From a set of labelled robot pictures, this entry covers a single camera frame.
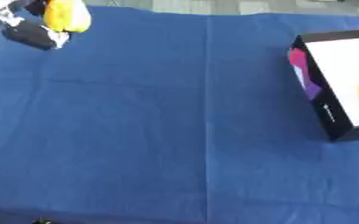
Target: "open box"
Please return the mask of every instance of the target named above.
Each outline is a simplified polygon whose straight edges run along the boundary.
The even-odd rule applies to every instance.
[[[330,138],[359,139],[359,31],[300,35],[289,60]]]

